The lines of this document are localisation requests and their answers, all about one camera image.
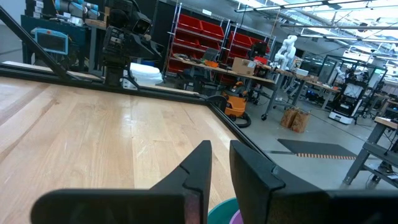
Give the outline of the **blue-framed tablet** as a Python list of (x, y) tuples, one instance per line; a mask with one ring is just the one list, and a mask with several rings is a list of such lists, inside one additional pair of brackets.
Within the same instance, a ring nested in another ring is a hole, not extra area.
[(68, 55), (69, 36), (66, 34), (44, 28), (32, 29), (30, 33), (46, 52)]

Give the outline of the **teal large plastic plate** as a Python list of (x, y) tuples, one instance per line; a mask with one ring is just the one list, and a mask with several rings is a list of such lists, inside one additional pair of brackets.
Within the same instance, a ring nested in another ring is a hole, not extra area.
[(209, 211), (207, 224), (229, 224), (238, 210), (236, 198), (227, 199)]

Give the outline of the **brown paper bag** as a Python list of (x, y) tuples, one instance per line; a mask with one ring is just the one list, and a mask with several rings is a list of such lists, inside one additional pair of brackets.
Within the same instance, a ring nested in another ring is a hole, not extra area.
[(310, 119), (310, 113), (299, 111), (293, 120), (290, 127), (296, 133), (303, 133), (307, 127), (308, 120)]
[(288, 108), (285, 110), (284, 115), (280, 121), (281, 126), (285, 128), (290, 128), (294, 122), (296, 115), (299, 113), (299, 108)]

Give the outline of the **hazard-striped black mat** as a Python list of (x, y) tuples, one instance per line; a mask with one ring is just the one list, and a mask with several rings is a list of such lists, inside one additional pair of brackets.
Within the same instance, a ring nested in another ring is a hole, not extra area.
[(290, 152), (298, 157), (318, 159), (355, 160), (357, 155), (338, 144), (278, 139)]

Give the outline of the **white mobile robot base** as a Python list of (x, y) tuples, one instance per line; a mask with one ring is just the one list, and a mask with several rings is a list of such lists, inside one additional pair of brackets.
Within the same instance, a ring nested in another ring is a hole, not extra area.
[(349, 68), (342, 72), (336, 68), (341, 90), (333, 100), (333, 106), (328, 117), (342, 124), (351, 124), (354, 116), (363, 101), (363, 95), (368, 87), (368, 72), (355, 73), (355, 69)]

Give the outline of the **grey-legged wooden table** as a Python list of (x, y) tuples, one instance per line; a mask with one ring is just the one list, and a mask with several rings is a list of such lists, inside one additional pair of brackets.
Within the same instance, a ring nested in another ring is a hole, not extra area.
[[(374, 187), (380, 180), (384, 180), (398, 189), (398, 173), (392, 169), (395, 167), (398, 170), (398, 140), (390, 149), (378, 144), (386, 128), (393, 129), (398, 133), (398, 121), (376, 117), (374, 122), (376, 126), (349, 168), (342, 185), (350, 185), (360, 171), (366, 170), (371, 173), (372, 179), (369, 180), (368, 184), (365, 184), (365, 187)], [(381, 163), (376, 167), (366, 165), (369, 156), (380, 159)]]

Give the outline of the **white foam stack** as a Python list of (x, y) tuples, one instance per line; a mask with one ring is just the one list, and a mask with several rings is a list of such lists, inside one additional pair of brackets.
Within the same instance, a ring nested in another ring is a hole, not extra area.
[(137, 90), (138, 87), (129, 81), (134, 80), (139, 86), (154, 86), (163, 82), (162, 74), (156, 67), (130, 63), (129, 70), (125, 70), (122, 79), (122, 87), (128, 90)]

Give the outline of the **purple plastic plate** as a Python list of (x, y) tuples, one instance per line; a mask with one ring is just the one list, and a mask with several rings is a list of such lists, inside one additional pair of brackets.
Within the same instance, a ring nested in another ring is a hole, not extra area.
[(241, 211), (238, 210), (230, 219), (229, 224), (243, 224)]

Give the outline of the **cardboard box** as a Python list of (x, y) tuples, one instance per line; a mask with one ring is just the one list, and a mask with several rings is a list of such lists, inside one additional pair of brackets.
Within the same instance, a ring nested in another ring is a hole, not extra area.
[(253, 76), (257, 64), (251, 60), (235, 57), (232, 71), (247, 76)]

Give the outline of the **dark blue cabinet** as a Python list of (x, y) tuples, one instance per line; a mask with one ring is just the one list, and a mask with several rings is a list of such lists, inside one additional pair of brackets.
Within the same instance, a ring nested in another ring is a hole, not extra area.
[(51, 21), (21, 15), (21, 27), (35, 38), (35, 29), (48, 29), (68, 36), (69, 68), (77, 72), (87, 72), (86, 65), (90, 52), (90, 30), (66, 22)]

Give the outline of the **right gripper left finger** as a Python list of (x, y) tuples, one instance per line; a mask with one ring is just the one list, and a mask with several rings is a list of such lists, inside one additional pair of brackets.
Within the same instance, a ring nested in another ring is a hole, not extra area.
[(149, 189), (58, 189), (41, 196), (32, 224), (206, 224), (212, 147), (202, 141)]

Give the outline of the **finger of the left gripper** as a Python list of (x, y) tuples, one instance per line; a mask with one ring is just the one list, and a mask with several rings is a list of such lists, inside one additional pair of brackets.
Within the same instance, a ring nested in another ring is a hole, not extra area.
[(139, 56), (145, 60), (160, 60), (162, 58), (163, 45), (148, 40), (147, 35), (139, 36), (141, 41)]

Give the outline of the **long wooden workbench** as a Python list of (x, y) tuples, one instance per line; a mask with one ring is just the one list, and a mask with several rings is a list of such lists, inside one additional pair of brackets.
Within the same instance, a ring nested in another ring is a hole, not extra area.
[(333, 92), (334, 93), (338, 93), (338, 90), (333, 89), (332, 87), (325, 86), (324, 84), (320, 84), (320, 83), (314, 82), (309, 77), (305, 77), (305, 76), (302, 76), (302, 75), (297, 75), (295, 73), (291, 73), (291, 72), (288, 72), (288, 71), (283, 71), (283, 70), (280, 70), (280, 69), (277, 68), (277, 69), (275, 69), (276, 73), (282, 74), (282, 75), (284, 75), (286, 77), (296, 78), (296, 79), (298, 79), (300, 81), (299, 82), (300, 85), (299, 85), (298, 90), (297, 90), (298, 91), (297, 95), (293, 98), (293, 102), (291, 102), (291, 103), (275, 102), (275, 99), (276, 99), (277, 92), (278, 92), (279, 88), (278, 88), (277, 84), (275, 83), (275, 81), (273, 81), (273, 80), (266, 79), (266, 78), (261, 78), (261, 77), (256, 77), (254, 75), (245, 75), (245, 74), (234, 72), (232, 70), (222, 69), (220, 67), (207, 66), (204, 63), (196, 63), (196, 62), (194, 62), (192, 60), (189, 60), (189, 59), (185, 60), (184, 58), (179, 57), (177, 54), (173, 54), (170, 57), (170, 60), (179, 61), (179, 62), (182, 62), (182, 63), (187, 64), (187, 65), (204, 68), (206, 70), (215, 71), (217, 73), (225, 73), (226, 75), (231, 75), (231, 76), (234, 76), (234, 77), (242, 77), (242, 78), (248, 78), (248, 79), (251, 79), (251, 80), (255, 80), (258, 83), (260, 83), (262, 86), (272, 90), (273, 93), (271, 94), (271, 96), (269, 96), (269, 95), (267, 95), (265, 93), (262, 93), (262, 92), (259, 93), (260, 95), (263, 95), (267, 99), (269, 99), (267, 109), (264, 112), (264, 114), (261, 116), (261, 119), (263, 121), (267, 119), (267, 117), (269, 115), (269, 112), (270, 112), (271, 109), (273, 109), (273, 107), (282, 106), (282, 107), (286, 107), (287, 108), (287, 107), (296, 106), (296, 104), (298, 102), (298, 98), (300, 96), (300, 93), (303, 90), (304, 85), (306, 83), (308, 83), (310, 85), (315, 85), (315, 86), (321, 87), (321, 88), (329, 91), (330, 94), (327, 96), (327, 98), (326, 98), (327, 100), (329, 100), (329, 98), (330, 98), (330, 96), (331, 96), (331, 94)]

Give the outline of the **ceiling light strip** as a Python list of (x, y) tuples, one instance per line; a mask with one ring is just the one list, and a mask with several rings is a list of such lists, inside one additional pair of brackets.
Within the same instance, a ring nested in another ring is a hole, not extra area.
[(279, 10), (279, 9), (295, 9), (295, 8), (303, 8), (303, 7), (313, 7), (313, 6), (322, 6), (329, 4), (337, 4), (337, 2), (329, 0), (329, 1), (313, 1), (313, 2), (300, 2), (293, 4), (274, 4), (274, 5), (266, 5), (262, 3), (255, 3), (254, 0), (239, 0), (241, 4), (244, 4), (244, 7), (235, 9), (234, 12), (242, 13), (242, 12), (254, 12), (254, 11), (271, 11), (271, 10)]

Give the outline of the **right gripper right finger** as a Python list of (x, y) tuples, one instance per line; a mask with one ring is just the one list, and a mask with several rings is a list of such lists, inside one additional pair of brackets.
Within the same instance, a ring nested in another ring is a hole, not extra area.
[(322, 190), (236, 140), (229, 163), (244, 224), (398, 224), (396, 190)]

